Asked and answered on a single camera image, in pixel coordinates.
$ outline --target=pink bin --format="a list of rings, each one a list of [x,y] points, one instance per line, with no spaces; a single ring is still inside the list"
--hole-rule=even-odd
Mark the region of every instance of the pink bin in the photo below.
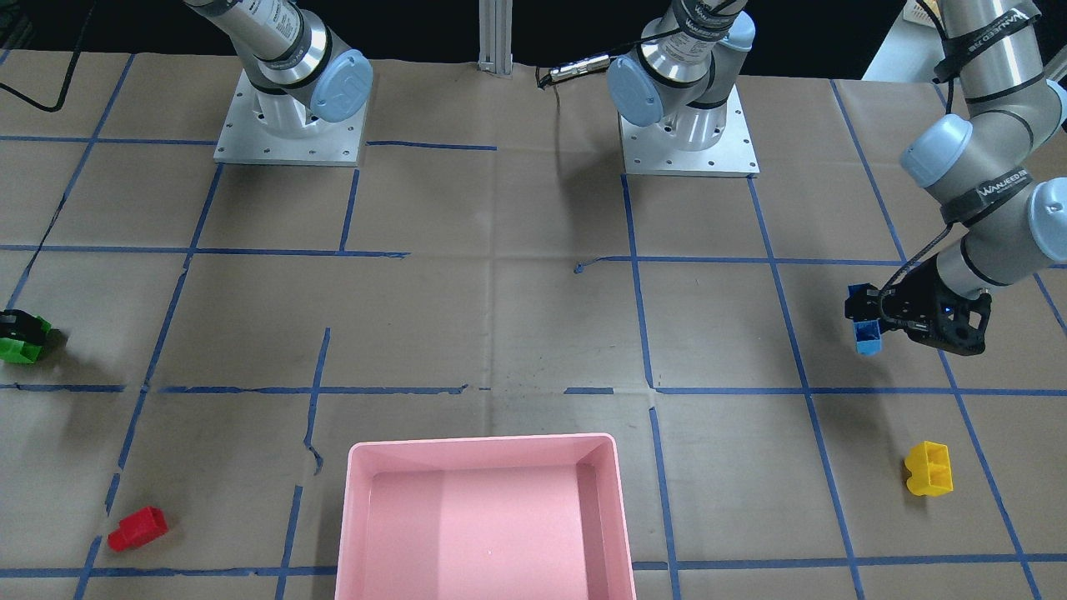
[[[336,600],[635,600],[606,433],[356,444]]]

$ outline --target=green block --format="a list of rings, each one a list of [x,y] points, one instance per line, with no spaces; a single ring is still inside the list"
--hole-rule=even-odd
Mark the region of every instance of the green block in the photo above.
[[[52,325],[41,317],[36,317],[41,322],[41,329],[48,333],[52,330]],[[35,346],[28,342],[19,342],[6,337],[0,338],[0,361],[14,364],[33,364],[41,356],[41,346]]]

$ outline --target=yellow block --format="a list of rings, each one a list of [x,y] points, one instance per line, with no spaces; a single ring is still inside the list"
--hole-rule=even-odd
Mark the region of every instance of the yellow block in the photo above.
[[[941,495],[952,491],[949,446],[923,442],[911,448],[904,467],[911,473],[908,491],[915,495]]]

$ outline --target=aluminum mounting plate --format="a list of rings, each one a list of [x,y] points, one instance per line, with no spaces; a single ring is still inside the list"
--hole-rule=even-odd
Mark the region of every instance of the aluminum mounting plate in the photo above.
[[[356,167],[363,147],[367,105],[340,123],[330,124],[320,133],[303,139],[281,138],[258,122],[256,91],[241,72],[226,123],[214,148],[216,162],[236,164],[303,164]]]
[[[747,177],[760,172],[737,88],[730,91],[727,127],[714,146],[699,152],[673,147],[674,137],[660,127],[638,127],[619,116],[622,154],[632,175]]]

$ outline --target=black cable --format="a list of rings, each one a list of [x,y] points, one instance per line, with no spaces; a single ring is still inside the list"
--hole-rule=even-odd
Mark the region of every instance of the black cable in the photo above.
[[[929,4],[926,3],[926,0],[915,0],[915,2],[919,4],[919,7],[922,9],[924,13],[926,13],[926,16],[929,17],[931,21],[934,21],[934,29],[937,30],[937,34],[939,37],[941,37],[941,42],[942,43],[947,42],[949,34],[944,31],[944,26],[941,25],[941,19],[939,19],[937,15],[934,13],[934,10],[929,7]],[[952,101],[954,99],[953,96],[955,96],[955,91],[956,91],[956,78],[952,78],[949,80],[949,99],[947,101],[945,101],[945,107],[944,107],[945,114],[952,113]]]
[[[54,105],[50,107],[45,106],[5,83],[0,83],[0,90],[9,92],[16,98],[27,102],[37,110],[43,110],[45,112],[59,112],[66,102],[66,95],[70,90],[70,80],[74,79],[74,70],[78,66],[78,58],[81,57],[82,42],[85,40],[85,31],[89,30],[89,21],[93,17],[94,9],[96,9],[96,0],[93,0],[92,5],[89,7],[89,12],[85,13],[85,20],[81,23],[81,31],[78,33],[77,42],[74,43],[74,51],[70,53],[70,62],[67,64],[66,75],[63,77],[63,86],[60,88],[60,97],[55,100]]]
[[[894,317],[890,317],[889,315],[887,315],[886,314],[886,310],[885,310],[885,307],[882,305],[882,302],[886,300],[886,296],[888,296],[888,294],[889,294],[889,288],[892,287],[893,284],[896,283],[896,280],[899,279],[899,277],[902,274],[904,274],[905,271],[909,270],[912,266],[914,266],[914,264],[918,263],[923,256],[926,256],[926,254],[930,250],[934,250],[934,247],[936,247],[937,244],[941,243],[941,240],[943,240],[944,238],[949,237],[949,233],[952,232],[952,227],[955,224],[956,224],[955,222],[949,223],[945,226],[944,231],[942,231],[940,234],[938,234],[938,236],[936,238],[934,238],[929,243],[927,243],[925,248],[923,248],[922,250],[920,250],[907,263],[905,263],[904,265],[902,265],[901,268],[897,269],[895,273],[893,273],[893,277],[889,278],[889,281],[886,282],[886,285],[881,286],[881,289],[878,290],[878,316],[882,320],[891,322],[891,323],[893,323],[893,325],[895,325],[897,327],[904,327],[904,328],[907,328],[907,327],[910,327],[910,326],[914,325],[914,321],[901,320],[901,319],[897,319],[897,318],[894,318]]]

